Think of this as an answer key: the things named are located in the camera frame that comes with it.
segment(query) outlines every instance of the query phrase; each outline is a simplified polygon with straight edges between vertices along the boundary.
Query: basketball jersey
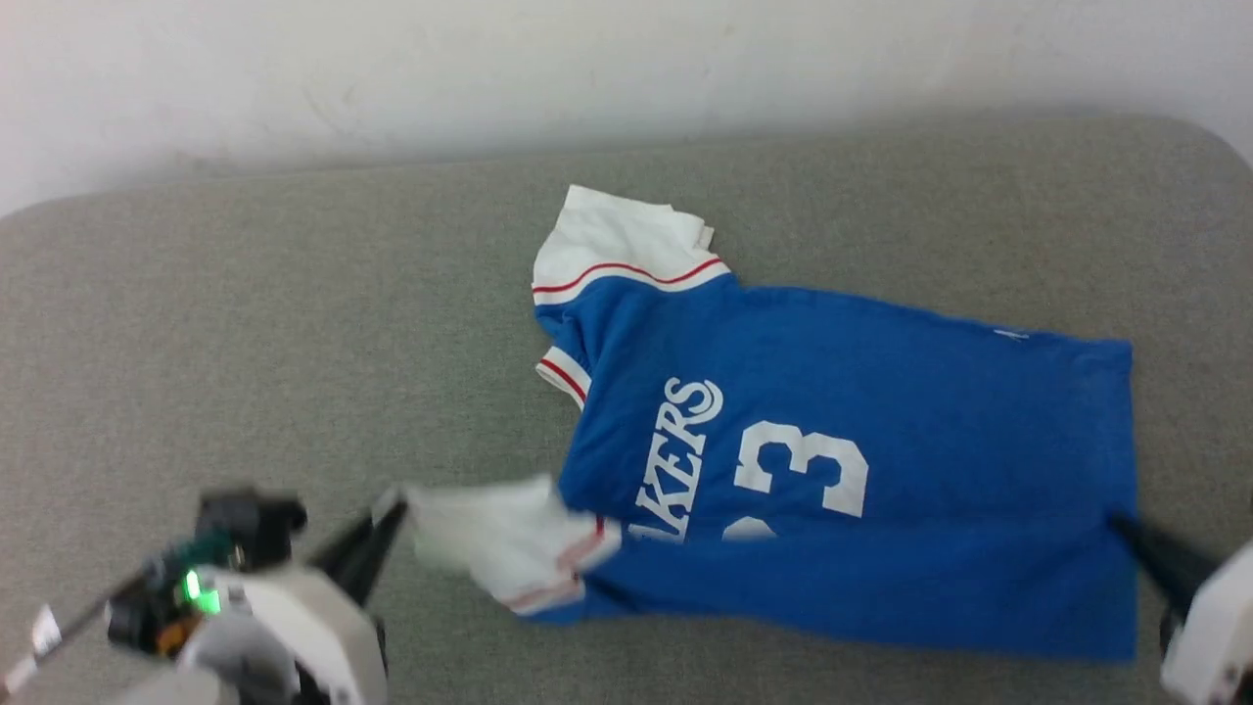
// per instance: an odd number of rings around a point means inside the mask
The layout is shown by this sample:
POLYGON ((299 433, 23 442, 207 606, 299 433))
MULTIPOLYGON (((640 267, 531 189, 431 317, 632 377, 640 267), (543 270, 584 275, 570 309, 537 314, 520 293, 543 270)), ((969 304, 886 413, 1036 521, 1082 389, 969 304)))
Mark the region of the basketball jersey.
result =
POLYGON ((545 518, 497 527, 545 535, 543 566, 492 594, 540 621, 1133 657, 1134 566, 1104 527, 1134 511, 1130 344, 742 286, 712 233, 570 188, 533 296, 538 372, 581 414, 555 492, 506 493, 545 518))

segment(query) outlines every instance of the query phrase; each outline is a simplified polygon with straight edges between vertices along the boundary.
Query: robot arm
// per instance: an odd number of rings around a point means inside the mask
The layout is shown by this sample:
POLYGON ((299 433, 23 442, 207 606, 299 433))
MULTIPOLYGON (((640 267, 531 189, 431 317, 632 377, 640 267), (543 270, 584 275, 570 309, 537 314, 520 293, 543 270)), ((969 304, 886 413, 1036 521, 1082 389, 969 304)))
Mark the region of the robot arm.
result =
POLYGON ((1187 705, 1253 705, 1253 542, 1225 563, 1118 516, 1114 530, 1167 599, 1162 685, 1187 705))
POLYGON ((298 502, 251 490, 204 497, 190 541, 149 561, 64 632, 44 610, 35 650, 5 680, 0 702, 108 612, 115 646, 174 665, 115 705, 385 705, 383 631, 363 607, 407 506, 396 498, 383 510, 298 563, 298 502))

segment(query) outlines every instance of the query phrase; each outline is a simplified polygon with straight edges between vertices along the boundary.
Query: green light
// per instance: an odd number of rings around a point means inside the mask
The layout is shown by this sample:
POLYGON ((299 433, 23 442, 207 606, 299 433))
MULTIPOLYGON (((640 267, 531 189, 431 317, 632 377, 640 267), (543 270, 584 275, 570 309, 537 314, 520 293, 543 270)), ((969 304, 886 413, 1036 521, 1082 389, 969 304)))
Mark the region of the green light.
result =
POLYGON ((195 609, 205 615, 217 615, 222 611, 222 599, 218 596, 218 591, 211 590, 209 592, 202 592, 193 601, 195 609))
POLYGON ((202 614, 217 615, 222 611, 222 599, 218 596, 218 591, 205 591, 200 586, 200 576, 195 575, 195 571, 188 571, 187 577, 183 579, 183 597, 202 614))
POLYGON ((195 571, 189 571, 183 579, 183 595, 188 602, 195 602, 200 597, 200 576, 195 571))

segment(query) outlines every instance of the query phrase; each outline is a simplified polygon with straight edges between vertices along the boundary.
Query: white number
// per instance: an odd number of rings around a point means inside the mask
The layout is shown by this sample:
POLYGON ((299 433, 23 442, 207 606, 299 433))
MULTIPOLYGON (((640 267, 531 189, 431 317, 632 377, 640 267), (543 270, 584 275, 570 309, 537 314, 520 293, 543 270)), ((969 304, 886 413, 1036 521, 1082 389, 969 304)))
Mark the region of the white number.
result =
POLYGON ((736 468, 736 486, 754 492, 771 491, 771 475, 762 470, 762 448, 772 443, 787 447, 792 458, 788 470, 804 475, 814 458, 831 458, 840 465, 840 480, 822 491, 822 507, 841 515, 861 517, 866 501, 866 458, 857 445, 843 438, 821 433, 801 433, 786 425, 757 422, 744 431, 739 441, 739 467, 736 468))

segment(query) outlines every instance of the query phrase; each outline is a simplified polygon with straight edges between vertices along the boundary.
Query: gray fabric surface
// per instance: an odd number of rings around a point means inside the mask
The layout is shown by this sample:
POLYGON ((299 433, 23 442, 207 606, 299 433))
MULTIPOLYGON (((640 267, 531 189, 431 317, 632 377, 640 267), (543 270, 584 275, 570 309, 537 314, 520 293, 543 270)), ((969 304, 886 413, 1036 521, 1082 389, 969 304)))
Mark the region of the gray fabric surface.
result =
MULTIPOLYGON (((325 536, 396 481, 558 471, 530 264, 566 184, 699 213, 747 283, 1135 342, 1143 507, 1253 533, 1253 174, 1179 123, 1096 118, 223 180, 0 220, 0 660, 251 481, 325 536)), ((832 644, 732 620, 530 626, 407 550, 375 610, 395 702, 1164 702, 1135 666, 832 644)), ((144 666, 95 634, 25 702, 144 666)))

